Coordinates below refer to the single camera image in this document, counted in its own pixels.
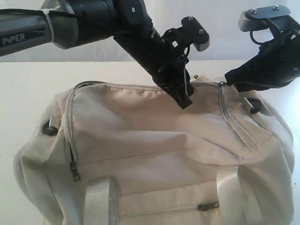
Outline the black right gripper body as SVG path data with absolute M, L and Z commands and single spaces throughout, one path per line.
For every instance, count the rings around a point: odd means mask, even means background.
M 278 89 L 300 77 L 300 37 L 289 35 L 283 46 L 245 63 L 241 91 Z

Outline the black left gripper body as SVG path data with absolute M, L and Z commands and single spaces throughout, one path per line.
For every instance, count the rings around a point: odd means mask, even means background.
M 166 91 L 185 88 L 189 82 L 185 49 L 170 42 L 141 42 L 133 45 L 133 58 L 152 76 L 154 83 Z

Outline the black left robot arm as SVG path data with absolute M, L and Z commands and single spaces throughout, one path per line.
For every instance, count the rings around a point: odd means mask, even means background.
M 177 47 L 153 26 L 142 0 L 46 0 L 41 9 L 0 11 L 0 54 L 46 43 L 71 49 L 113 38 L 181 108 L 192 104 L 189 43 Z

